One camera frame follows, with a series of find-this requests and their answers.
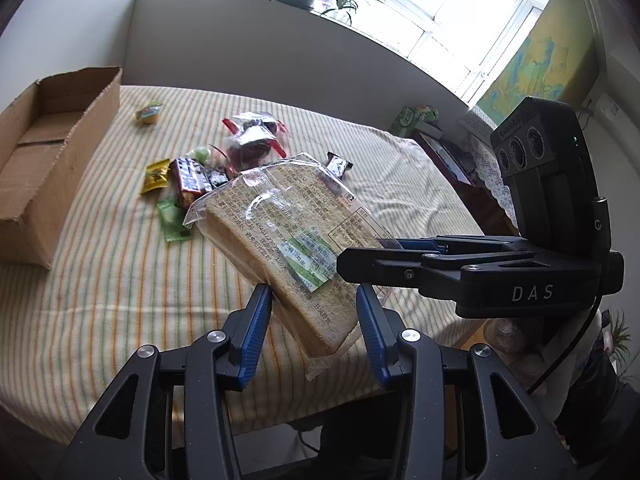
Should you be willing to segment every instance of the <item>black cable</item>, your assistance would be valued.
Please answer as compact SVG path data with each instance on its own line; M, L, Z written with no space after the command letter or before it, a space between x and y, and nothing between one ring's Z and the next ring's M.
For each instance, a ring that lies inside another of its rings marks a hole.
M562 352L559 355L559 357L553 362L553 364L549 368L547 368L546 371L542 375L540 375L540 377L538 377L538 380L535 383L533 383L533 386L527 390L527 393L529 395L535 392L540 387L540 384L545 382L546 378L548 378L549 375L551 375L554 371L556 371L556 368L560 366L560 363L566 359L566 357L572 352L572 350L580 342L580 339L582 339L582 336L584 336L584 334L587 332L587 329L589 328L591 321L593 321L593 318L596 317L596 312L598 311L598 307L600 306L601 300L602 300L602 296L596 297L596 300L593 302L593 306L591 307L589 315L587 316L587 319L584 320L584 323L580 327L580 330L578 330L578 333L569 343L569 346L567 346L567 348L564 349L564 352Z
M311 444L307 444L305 442L305 439L302 438L302 431L298 431L298 438L300 439L300 444L302 444L304 447L308 447L311 451L315 451L316 453L320 453L320 451L317 450L315 447L313 447Z
M587 116L587 122L584 123L584 126L582 127L582 131L584 131L584 129L587 127L587 124L589 124L589 119L591 119L593 116L589 115Z

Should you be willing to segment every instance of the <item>green candy wrapper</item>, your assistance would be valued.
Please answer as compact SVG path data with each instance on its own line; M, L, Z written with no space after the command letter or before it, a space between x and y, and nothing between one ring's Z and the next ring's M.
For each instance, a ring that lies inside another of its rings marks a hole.
M175 205L174 200L161 200L156 204L162 222L162 232L167 242L191 240L191 231L182 225L186 212Z

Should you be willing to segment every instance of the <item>camera lens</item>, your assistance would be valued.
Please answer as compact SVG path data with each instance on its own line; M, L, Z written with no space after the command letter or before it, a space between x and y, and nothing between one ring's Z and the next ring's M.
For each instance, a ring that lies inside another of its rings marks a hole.
M542 136L539 131L535 128L529 128L529 131L527 132L527 141L529 142L529 147L533 156L535 158L542 158L545 154L545 143L542 140Z
M504 171L509 171L509 157L504 152L504 150L500 150L498 152L498 158L500 158L500 165L502 166Z
M511 152L511 158L516 163L516 166L520 169L524 168L527 162L527 156L524 153L524 148L519 139L511 139L509 143L509 150Z

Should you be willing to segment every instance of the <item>cardboard box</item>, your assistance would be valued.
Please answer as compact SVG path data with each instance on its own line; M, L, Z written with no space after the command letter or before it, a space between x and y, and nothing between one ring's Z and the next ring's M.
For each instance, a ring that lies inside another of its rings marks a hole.
M0 114L0 261L50 268L84 168L118 111L121 73L47 77Z

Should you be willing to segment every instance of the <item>window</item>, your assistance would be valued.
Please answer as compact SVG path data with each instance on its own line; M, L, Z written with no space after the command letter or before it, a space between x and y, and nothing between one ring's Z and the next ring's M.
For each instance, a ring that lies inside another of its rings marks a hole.
M314 10L370 36L474 104L536 23L534 0L365 0L350 21L316 0Z

